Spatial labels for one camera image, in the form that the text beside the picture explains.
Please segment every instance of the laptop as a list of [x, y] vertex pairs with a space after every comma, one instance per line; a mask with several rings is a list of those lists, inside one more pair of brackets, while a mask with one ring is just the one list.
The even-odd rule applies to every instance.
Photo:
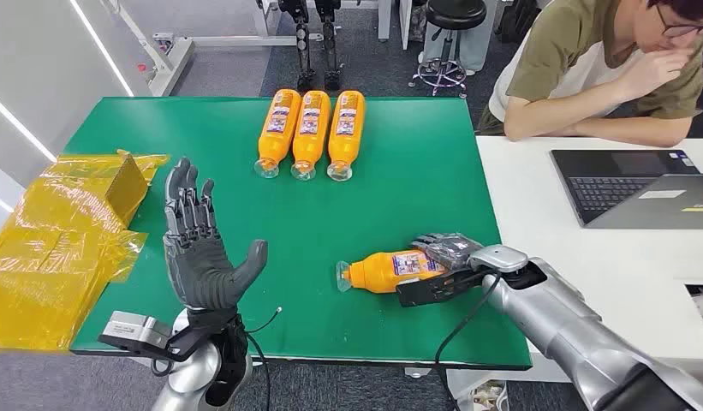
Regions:
[[703, 175], [681, 150], [553, 150], [551, 155], [583, 227], [703, 229]]

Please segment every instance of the green table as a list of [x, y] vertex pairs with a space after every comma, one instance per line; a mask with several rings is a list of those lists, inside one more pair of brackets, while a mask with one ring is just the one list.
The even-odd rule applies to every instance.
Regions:
[[[217, 225], [235, 263], [252, 239], [269, 242], [265, 270], [239, 308], [248, 329], [283, 312], [258, 334], [269, 358], [423, 365], [479, 299], [475, 289], [444, 304], [402, 308], [395, 295], [337, 290], [338, 260], [406, 248], [427, 232], [461, 231], [484, 244], [500, 241], [468, 107], [458, 98], [369, 98], [354, 177], [334, 182], [317, 164], [310, 182], [289, 172], [253, 172], [268, 98], [104, 98], [66, 146], [66, 153], [169, 153], [130, 229], [149, 233], [125, 283], [111, 283], [71, 349], [106, 354], [97, 342], [114, 310], [172, 324], [182, 306], [167, 278], [161, 235], [164, 179], [183, 155], [216, 181]], [[485, 305], [447, 347], [459, 367], [524, 370], [525, 337]]]

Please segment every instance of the man's hand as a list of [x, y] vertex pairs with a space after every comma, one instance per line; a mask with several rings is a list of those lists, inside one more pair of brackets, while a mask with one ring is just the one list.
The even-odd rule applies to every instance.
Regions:
[[693, 50], [666, 50], [646, 53], [614, 80], [621, 103], [646, 96], [681, 75]]
[[433, 233], [417, 237], [412, 241], [412, 247], [425, 252], [445, 268], [458, 270], [467, 266], [469, 254], [481, 249], [482, 244], [459, 233]]
[[253, 241], [245, 262], [234, 268], [215, 224], [215, 184], [205, 180], [198, 198], [197, 174], [197, 168], [182, 158], [167, 176], [164, 259], [172, 288], [187, 308], [232, 309], [265, 267], [268, 243]]

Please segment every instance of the plastic bottle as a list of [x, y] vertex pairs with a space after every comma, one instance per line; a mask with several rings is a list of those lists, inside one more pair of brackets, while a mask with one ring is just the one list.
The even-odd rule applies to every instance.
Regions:
[[316, 176], [316, 162], [324, 152], [326, 132], [331, 118], [331, 99], [325, 92], [313, 90], [303, 96], [298, 127], [293, 139], [295, 163], [290, 174], [299, 180]]
[[375, 253], [363, 261], [336, 264], [336, 281], [340, 291], [351, 287], [373, 293], [393, 293], [396, 285], [414, 278], [426, 280], [446, 270], [418, 250], [396, 253]]
[[329, 136], [331, 165], [326, 170], [326, 174], [337, 182], [351, 178], [351, 163], [359, 156], [365, 114], [363, 94], [351, 90], [338, 96]]
[[278, 175], [278, 165], [288, 155], [300, 109], [301, 95], [296, 90], [284, 88], [276, 92], [258, 139], [259, 160], [254, 169], [259, 176]]

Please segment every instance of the bottle cap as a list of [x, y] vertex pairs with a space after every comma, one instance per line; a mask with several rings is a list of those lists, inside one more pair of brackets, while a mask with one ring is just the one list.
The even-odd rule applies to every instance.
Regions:
[[298, 180], [307, 182], [316, 176], [316, 169], [313, 166], [314, 164], [308, 161], [296, 161], [290, 168], [290, 174]]
[[341, 292], [351, 288], [351, 266], [346, 261], [339, 261], [336, 264], [336, 286]]
[[278, 164], [270, 158], [261, 158], [255, 162], [253, 169], [258, 176], [263, 178], [273, 178], [278, 175]]
[[337, 182], [345, 182], [352, 176], [351, 166], [343, 161], [334, 161], [326, 169], [326, 174]]

